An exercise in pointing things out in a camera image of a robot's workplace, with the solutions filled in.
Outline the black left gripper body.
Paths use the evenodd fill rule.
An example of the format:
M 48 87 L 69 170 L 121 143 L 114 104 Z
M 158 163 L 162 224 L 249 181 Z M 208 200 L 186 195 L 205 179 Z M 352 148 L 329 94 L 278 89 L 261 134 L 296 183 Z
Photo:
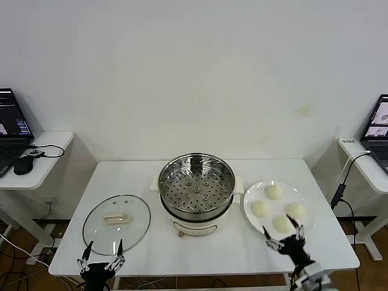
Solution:
M 79 283 L 79 289 L 82 287 L 86 291 L 103 291 L 110 290 L 107 281 L 115 277 L 115 270 L 108 266 L 108 263 L 92 263 L 89 269 L 80 273 L 84 282 Z

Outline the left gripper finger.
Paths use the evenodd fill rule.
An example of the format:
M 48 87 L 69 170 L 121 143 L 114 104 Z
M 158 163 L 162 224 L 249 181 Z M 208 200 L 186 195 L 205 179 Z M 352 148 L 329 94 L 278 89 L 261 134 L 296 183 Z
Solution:
M 77 264 L 79 266 L 79 270 L 81 272 L 86 272 L 89 270 L 89 267 L 88 267 L 88 260 L 90 258 L 90 253 L 92 251 L 92 245 L 93 245 L 93 241 L 91 241 L 88 246 L 84 249 L 83 253 L 82 253 L 82 256 L 81 258 L 78 258 L 77 259 Z
M 119 270 L 125 263 L 125 256 L 123 255 L 123 241 L 120 239 L 116 256 L 112 262 L 104 267 L 105 270 Z

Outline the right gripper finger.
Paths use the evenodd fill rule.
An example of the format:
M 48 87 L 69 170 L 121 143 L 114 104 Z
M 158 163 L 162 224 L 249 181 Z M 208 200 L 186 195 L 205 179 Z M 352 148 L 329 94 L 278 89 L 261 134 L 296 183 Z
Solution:
M 264 236 L 266 237 L 266 244 L 268 247 L 270 247 L 273 250 L 280 250 L 284 247 L 283 243 L 279 242 L 276 239 L 273 239 L 269 235 L 268 231 L 266 230 L 266 228 L 264 226 L 263 226 L 263 231 L 264 231 Z
M 293 227 L 295 228 L 295 234 L 290 235 L 287 237 L 288 240 L 293 240 L 293 241 L 304 241 L 304 226 L 301 224 L 298 224 L 298 222 L 293 219 L 290 215 L 286 215 L 286 217 L 289 219 Z

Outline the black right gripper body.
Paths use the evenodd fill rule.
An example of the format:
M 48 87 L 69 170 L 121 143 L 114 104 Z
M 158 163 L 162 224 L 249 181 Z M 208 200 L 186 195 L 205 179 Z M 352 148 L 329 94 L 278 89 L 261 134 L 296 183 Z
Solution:
M 288 255 L 294 265 L 307 266 L 309 264 L 309 255 L 304 251 L 305 238 L 301 236 L 297 238 L 296 235 L 292 235 L 282 239 L 280 243 L 283 246 L 279 248 L 278 252 L 282 255 Z

